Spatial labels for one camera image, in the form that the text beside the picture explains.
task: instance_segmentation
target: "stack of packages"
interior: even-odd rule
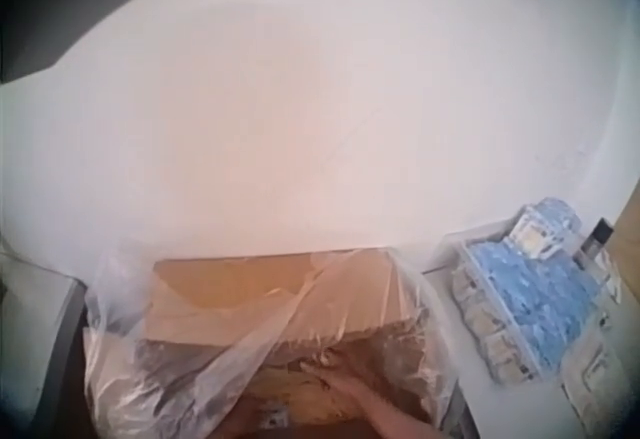
[[[549,198],[526,206],[503,237],[461,245],[453,297],[496,381],[557,374],[596,310],[602,282],[565,250],[579,227]]]
[[[329,347],[400,409],[442,421],[456,377],[428,285],[389,251],[143,257],[112,254],[88,294],[86,392],[101,437],[375,437],[301,370]],[[259,415],[242,416],[247,398]]]

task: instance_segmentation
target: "hand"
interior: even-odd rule
[[[323,353],[322,359],[324,359],[322,362],[328,365],[301,362],[300,368],[304,372],[324,381],[332,389],[360,402],[360,399],[369,391],[369,388],[351,370],[346,359],[342,355],[329,350]]]

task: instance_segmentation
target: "plastic wrap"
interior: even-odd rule
[[[296,362],[327,347],[365,351],[356,359],[371,358],[372,388],[398,406],[412,397],[436,424],[444,417],[456,376],[430,305],[437,299],[389,251],[166,257],[109,254],[87,294],[86,394],[101,437],[216,437],[241,397],[273,395],[264,384],[291,382],[304,374]],[[280,401],[289,397],[274,384]],[[271,392],[260,396],[261,387]],[[294,402],[303,409],[284,404],[291,427],[349,418],[335,403],[335,417],[308,418]]]

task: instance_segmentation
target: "wooden surface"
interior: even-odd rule
[[[640,182],[615,224],[607,249],[622,279],[640,301]]]

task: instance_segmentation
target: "box flap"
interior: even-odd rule
[[[166,260],[154,272],[152,340],[224,347],[283,311],[277,342],[338,340],[415,317],[401,272],[379,249]]]

